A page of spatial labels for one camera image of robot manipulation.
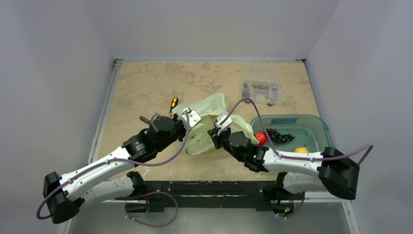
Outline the red fake fruit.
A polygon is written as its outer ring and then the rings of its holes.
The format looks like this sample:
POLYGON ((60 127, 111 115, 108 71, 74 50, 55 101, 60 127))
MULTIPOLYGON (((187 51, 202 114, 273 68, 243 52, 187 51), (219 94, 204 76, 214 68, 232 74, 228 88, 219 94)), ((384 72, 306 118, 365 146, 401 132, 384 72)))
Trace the red fake fruit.
POLYGON ((257 145, 264 146, 267 143, 267 136, 264 132, 257 132, 254 137, 258 141, 257 145))

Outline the dark fake grape bunch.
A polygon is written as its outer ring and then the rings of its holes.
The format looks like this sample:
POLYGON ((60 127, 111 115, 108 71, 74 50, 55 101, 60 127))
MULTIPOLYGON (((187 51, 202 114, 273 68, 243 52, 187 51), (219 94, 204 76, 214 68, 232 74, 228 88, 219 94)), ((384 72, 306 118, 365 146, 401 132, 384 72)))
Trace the dark fake grape bunch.
POLYGON ((272 142, 279 143, 279 144, 287 143, 295 139, 294 135, 282 134, 275 128, 267 128, 266 132, 268 133, 269 138, 271 139, 272 142))

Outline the light green plastic bag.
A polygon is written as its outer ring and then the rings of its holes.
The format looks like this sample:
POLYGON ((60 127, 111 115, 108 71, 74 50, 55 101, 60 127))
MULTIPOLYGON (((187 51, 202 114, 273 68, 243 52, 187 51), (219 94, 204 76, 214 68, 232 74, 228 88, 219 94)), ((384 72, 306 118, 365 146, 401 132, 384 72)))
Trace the light green plastic bag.
POLYGON ((214 123, 210 121, 210 115, 219 116, 227 113, 229 107, 228 100, 221 92, 214 93, 203 100, 192 103, 178 104, 173 110, 173 114, 182 114, 185 108, 195 110, 202 118, 201 123, 197 124, 190 132, 184 151, 189 155, 199 155, 214 149, 212 140, 207 133, 214 128, 214 123))

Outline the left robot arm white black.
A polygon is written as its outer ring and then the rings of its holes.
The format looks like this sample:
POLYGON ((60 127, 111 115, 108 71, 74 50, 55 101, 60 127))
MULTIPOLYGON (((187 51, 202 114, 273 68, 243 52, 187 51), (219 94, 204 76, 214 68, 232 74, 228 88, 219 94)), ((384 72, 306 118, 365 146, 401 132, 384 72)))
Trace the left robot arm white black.
POLYGON ((62 175, 50 172, 44 177, 44 200, 37 219, 60 224, 76 216, 84 205, 118 197, 142 198, 145 186, 132 168, 170 163, 183 151, 189 132, 200 121, 198 113, 189 108, 173 118, 160 116, 105 157, 62 175), (124 171, 130 173, 119 180, 109 179, 124 171))

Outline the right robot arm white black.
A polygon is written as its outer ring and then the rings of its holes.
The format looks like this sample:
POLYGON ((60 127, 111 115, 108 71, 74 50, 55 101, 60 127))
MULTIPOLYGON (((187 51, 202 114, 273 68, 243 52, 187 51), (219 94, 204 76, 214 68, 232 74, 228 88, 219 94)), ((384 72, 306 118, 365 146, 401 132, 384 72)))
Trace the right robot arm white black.
POLYGON ((315 153, 283 152, 255 145, 241 131, 214 128, 208 134, 216 149, 223 148, 249 170, 277 173, 273 191, 279 198, 307 191, 356 198, 360 165, 334 147, 315 153))

